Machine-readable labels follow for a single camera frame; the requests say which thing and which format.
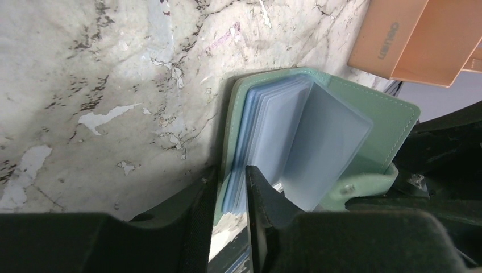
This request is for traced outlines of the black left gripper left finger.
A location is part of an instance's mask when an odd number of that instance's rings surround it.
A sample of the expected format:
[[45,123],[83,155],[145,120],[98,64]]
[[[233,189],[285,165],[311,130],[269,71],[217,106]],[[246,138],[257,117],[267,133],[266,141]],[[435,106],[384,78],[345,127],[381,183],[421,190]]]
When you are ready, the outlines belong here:
[[206,272],[218,172],[130,221],[105,213],[1,215],[2,272]]

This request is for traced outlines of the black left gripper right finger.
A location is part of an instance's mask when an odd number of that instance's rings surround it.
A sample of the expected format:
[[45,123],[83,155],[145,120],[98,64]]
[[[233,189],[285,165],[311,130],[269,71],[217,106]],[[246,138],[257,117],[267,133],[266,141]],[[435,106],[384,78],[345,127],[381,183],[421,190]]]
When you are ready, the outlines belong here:
[[304,212],[246,167],[253,272],[468,272],[421,210]]

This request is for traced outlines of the green card holder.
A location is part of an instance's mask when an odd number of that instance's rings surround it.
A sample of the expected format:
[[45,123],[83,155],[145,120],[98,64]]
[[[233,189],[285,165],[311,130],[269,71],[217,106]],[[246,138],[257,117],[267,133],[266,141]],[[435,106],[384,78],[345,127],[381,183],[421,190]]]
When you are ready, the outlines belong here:
[[223,140],[214,220],[246,212],[245,167],[304,211],[343,211],[354,197],[393,185],[393,159],[420,116],[418,106],[310,68],[238,79]]

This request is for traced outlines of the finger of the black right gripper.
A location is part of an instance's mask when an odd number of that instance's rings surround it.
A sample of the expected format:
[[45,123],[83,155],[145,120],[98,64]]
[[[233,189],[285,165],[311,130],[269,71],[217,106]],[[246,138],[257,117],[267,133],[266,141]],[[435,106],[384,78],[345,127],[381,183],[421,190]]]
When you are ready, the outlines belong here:
[[416,124],[394,163],[399,174],[387,193],[346,208],[424,210],[467,264],[481,263],[481,103]]

